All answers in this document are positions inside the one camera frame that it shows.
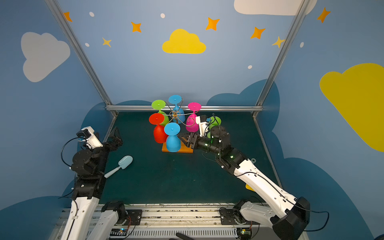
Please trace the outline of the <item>blue wine glass front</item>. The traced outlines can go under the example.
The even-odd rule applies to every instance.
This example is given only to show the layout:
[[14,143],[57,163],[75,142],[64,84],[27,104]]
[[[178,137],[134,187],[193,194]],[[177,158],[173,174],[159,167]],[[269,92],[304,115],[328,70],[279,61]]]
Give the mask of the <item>blue wine glass front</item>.
[[181,140],[178,138],[181,127],[177,123],[168,123],[165,128],[165,133],[168,135],[166,140],[167,150],[171,153],[176,153],[181,149]]

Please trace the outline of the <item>light green wine glass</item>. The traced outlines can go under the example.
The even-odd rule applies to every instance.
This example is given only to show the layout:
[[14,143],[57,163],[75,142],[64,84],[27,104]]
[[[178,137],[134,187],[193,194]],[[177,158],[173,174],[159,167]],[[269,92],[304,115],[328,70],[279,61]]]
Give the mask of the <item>light green wine glass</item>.
[[206,134],[207,138],[211,137],[211,129],[215,126],[221,125],[222,120],[217,116],[211,116],[208,121],[208,131]]

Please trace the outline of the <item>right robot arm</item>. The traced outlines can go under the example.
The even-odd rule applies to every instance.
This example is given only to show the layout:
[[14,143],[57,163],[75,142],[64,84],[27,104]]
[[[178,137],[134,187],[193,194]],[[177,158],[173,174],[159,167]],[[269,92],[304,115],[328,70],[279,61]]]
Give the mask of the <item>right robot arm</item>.
[[251,187],[267,206],[240,201],[233,211],[240,222],[256,222],[267,226],[281,240],[297,240],[310,222],[310,203],[296,198],[264,175],[241,151],[231,145],[224,127],[211,128],[210,137],[198,133],[178,134],[178,138],[194,150],[215,154],[216,162],[229,174]]

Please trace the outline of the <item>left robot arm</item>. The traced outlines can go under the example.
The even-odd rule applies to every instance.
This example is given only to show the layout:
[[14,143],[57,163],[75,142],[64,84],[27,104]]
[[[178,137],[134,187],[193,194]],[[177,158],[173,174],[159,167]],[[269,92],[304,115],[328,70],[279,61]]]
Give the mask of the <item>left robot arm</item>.
[[123,145],[119,128],[115,127],[107,136],[107,141],[100,142],[92,127],[85,127],[76,133],[75,140],[80,140],[85,149],[73,157],[71,170],[77,174],[74,192],[70,199],[71,211],[65,226],[63,240],[84,240],[92,216],[103,194],[107,178],[106,164],[109,153]]

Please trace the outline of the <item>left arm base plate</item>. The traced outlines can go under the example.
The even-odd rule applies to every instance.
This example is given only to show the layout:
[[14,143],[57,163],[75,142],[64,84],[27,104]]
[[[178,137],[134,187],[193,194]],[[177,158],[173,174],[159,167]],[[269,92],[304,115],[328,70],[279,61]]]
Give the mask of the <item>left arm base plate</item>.
[[126,210],[126,216],[118,220],[117,226],[138,226],[142,220],[143,211],[139,209]]

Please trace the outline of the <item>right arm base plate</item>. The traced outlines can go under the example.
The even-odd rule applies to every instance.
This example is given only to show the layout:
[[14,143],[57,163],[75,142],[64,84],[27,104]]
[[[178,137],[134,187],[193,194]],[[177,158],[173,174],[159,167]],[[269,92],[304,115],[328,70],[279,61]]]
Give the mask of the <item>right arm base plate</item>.
[[259,225],[260,223],[254,221],[247,221],[240,216],[239,211],[233,209],[219,208],[221,225]]

